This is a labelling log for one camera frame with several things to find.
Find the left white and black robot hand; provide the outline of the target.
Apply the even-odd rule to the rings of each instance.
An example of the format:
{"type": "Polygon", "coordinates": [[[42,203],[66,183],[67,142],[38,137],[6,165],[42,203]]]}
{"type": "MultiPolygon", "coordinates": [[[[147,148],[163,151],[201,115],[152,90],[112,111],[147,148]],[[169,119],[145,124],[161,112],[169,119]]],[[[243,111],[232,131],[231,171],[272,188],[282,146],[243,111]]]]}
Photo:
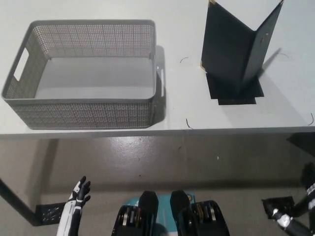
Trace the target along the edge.
{"type": "Polygon", "coordinates": [[[91,199],[89,195],[90,192],[90,181],[86,181],[86,176],[83,176],[74,189],[72,190],[70,197],[68,199],[68,203],[74,204],[76,207],[81,207],[86,204],[91,199]]]}

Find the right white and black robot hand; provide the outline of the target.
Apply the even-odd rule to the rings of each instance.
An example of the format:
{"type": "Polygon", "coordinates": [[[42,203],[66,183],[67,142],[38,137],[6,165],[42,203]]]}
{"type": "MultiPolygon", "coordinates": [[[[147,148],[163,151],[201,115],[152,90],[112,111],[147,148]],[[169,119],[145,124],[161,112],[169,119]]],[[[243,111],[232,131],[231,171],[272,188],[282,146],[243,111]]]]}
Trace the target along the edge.
{"type": "Polygon", "coordinates": [[[315,165],[314,163],[310,162],[307,163],[301,175],[301,183],[306,190],[306,193],[309,195],[315,189],[315,165]]]}

